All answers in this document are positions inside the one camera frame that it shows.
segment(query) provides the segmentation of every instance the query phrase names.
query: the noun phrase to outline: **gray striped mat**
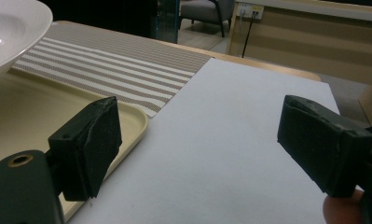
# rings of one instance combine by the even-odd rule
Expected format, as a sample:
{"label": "gray striped mat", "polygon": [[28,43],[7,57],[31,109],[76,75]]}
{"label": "gray striped mat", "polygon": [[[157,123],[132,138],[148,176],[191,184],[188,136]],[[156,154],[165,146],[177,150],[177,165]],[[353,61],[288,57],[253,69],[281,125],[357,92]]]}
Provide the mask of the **gray striped mat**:
{"label": "gray striped mat", "polygon": [[53,23],[13,68],[140,106],[150,118],[210,56],[77,23]]}

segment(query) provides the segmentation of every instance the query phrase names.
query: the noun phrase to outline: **electrical socket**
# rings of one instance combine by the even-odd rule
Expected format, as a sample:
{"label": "electrical socket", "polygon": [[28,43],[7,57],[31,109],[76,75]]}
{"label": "electrical socket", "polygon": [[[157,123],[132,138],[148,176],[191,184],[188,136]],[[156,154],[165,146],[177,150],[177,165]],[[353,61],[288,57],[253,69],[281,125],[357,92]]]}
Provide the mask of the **electrical socket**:
{"label": "electrical socket", "polygon": [[238,10],[236,14],[237,16],[244,18],[252,18],[253,12],[258,12],[258,14],[255,16],[255,19],[261,20],[262,13],[264,12],[264,6],[247,3],[238,3]]}

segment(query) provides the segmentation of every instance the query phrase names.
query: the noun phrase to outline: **black screw hole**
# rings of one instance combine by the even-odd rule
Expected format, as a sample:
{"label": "black screw hole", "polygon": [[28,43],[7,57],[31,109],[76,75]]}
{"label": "black screw hole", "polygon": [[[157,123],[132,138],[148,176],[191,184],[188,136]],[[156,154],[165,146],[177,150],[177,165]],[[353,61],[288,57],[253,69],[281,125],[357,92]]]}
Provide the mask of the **black screw hole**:
{"label": "black screw hole", "polygon": [[11,161],[8,162],[9,167],[19,167],[22,166],[29,161],[31,161],[34,157],[32,155],[20,155],[16,158],[13,158]]}

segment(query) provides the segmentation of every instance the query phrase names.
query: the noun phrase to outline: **beige tray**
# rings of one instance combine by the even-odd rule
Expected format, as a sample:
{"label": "beige tray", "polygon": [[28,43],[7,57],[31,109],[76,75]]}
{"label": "beige tray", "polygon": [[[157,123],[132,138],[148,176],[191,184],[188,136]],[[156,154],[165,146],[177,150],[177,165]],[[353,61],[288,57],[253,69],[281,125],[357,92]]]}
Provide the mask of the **beige tray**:
{"label": "beige tray", "polygon": [[[0,79],[0,160],[28,149],[47,151],[48,138],[84,106],[103,96],[44,77],[11,70]],[[148,118],[141,109],[118,103],[120,151],[108,176],[145,134]],[[82,205],[60,196],[65,219]]]}

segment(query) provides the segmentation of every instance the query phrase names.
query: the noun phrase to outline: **floor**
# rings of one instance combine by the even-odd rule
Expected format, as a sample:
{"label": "floor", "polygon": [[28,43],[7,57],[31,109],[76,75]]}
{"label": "floor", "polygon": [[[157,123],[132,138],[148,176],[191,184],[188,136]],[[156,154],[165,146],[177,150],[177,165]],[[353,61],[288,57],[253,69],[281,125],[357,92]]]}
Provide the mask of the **floor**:
{"label": "floor", "polygon": [[[193,31],[197,33],[204,33],[210,35],[220,35],[219,26],[214,28],[214,25],[204,24],[200,25],[196,21],[194,25],[183,21],[182,29],[191,29],[196,27]],[[225,24],[226,37],[222,39],[218,44],[212,47],[210,50],[219,53],[226,53],[227,42],[228,42],[228,26]],[[337,77],[330,77],[323,74],[317,74],[322,79],[322,82],[330,85],[331,91],[333,92],[334,98],[337,102],[339,113],[341,116],[350,119],[353,123],[356,123],[362,128],[370,127],[370,123],[365,116],[365,112],[362,109],[358,99],[361,97],[366,85],[363,83],[353,82],[346,79]]]}

